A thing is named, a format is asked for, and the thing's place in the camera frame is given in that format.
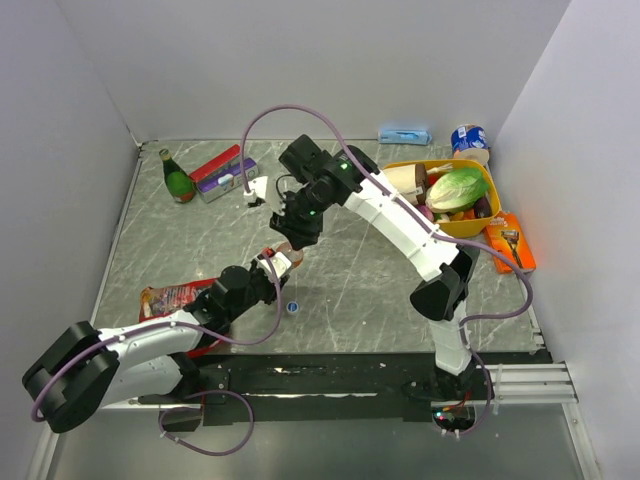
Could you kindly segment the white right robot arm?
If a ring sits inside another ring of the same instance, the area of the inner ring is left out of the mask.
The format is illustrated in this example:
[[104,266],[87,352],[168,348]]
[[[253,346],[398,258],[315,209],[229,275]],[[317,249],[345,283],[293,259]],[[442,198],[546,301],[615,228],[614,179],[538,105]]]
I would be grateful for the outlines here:
[[284,235],[293,249],[302,250],[318,242],[324,212],[339,205],[378,230],[422,279],[410,302],[430,325],[435,363],[441,369],[437,386],[448,398],[461,397],[472,386],[468,370],[472,354],[462,319],[476,251],[438,239],[425,217],[357,147],[330,154],[302,135],[279,161],[301,187],[277,194],[281,204],[272,215],[271,228]]

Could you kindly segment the orange tea bottle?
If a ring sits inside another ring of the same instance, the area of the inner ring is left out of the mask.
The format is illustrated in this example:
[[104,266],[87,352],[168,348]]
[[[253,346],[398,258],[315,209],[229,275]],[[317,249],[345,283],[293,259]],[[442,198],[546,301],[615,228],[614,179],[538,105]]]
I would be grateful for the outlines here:
[[292,268],[297,268],[304,259],[302,250],[295,250],[289,242],[282,242],[276,247],[277,252],[281,252],[292,264]]

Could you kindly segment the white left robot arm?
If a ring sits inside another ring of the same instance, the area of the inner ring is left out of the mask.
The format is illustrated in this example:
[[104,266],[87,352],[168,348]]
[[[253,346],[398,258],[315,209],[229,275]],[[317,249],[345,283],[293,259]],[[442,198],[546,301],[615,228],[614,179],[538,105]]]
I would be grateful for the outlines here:
[[188,352],[233,343],[231,324],[253,306],[280,302],[288,271],[259,262],[231,266],[181,309],[128,327],[68,327],[22,377],[33,400],[31,418],[68,432],[100,408],[145,395],[191,399],[198,373]]

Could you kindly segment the blue bottle cap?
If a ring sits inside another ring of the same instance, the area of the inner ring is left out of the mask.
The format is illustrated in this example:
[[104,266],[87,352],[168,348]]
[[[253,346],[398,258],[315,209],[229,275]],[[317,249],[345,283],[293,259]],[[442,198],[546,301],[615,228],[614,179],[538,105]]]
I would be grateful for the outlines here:
[[286,305],[286,311],[289,314],[296,314],[299,311],[299,304],[295,301],[290,301]]

